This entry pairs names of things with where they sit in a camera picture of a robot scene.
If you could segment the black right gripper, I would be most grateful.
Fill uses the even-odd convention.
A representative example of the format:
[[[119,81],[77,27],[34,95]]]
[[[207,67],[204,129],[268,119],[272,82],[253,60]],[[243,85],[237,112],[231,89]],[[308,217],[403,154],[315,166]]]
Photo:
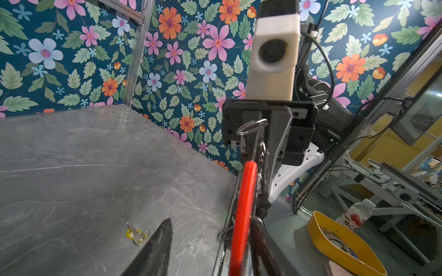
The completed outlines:
[[[264,101],[227,99],[222,109],[222,133],[226,145],[241,142],[241,161],[260,164],[261,143],[267,149],[267,164],[258,207],[269,203],[277,164],[300,166],[313,138],[318,108],[311,101]],[[237,134],[240,126],[246,124]]]

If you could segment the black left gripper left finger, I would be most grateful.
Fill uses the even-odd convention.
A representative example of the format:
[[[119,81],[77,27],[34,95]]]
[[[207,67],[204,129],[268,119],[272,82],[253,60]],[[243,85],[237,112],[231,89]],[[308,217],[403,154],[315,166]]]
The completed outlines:
[[[167,218],[151,235],[129,267],[123,271],[122,276],[168,275],[172,240],[172,221]]]

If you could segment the yellow capped key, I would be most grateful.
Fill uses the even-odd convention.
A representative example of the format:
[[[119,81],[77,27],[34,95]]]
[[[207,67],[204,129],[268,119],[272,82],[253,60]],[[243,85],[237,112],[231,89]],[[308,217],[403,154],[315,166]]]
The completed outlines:
[[[148,241],[150,237],[150,231],[137,230],[129,222],[127,222],[126,225],[128,229],[125,232],[125,236],[126,238],[131,239],[135,245],[142,246]]]

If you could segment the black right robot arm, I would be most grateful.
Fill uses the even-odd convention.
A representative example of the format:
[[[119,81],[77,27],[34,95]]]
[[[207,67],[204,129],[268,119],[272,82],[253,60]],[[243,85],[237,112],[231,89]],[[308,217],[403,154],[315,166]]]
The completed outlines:
[[[226,100],[222,134],[257,165],[255,209],[268,209],[290,182],[336,156],[361,117],[333,98],[334,84],[309,76],[317,43],[296,15],[257,20],[244,98]]]

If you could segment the silver keyring with keys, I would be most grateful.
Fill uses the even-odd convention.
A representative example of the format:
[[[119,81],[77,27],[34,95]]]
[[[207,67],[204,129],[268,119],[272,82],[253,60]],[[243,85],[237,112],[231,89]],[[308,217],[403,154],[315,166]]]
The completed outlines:
[[[237,134],[239,136],[243,135],[241,131],[245,127],[246,124],[238,128]],[[249,240],[258,171],[259,165],[255,161],[245,162],[231,246],[230,276],[242,276],[245,272],[245,254]]]

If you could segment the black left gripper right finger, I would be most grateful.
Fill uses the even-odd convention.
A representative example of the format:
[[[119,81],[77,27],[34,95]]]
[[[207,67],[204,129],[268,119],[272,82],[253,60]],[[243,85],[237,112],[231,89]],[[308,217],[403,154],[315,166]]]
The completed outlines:
[[[254,276],[300,276],[259,217],[251,220],[250,250]]]

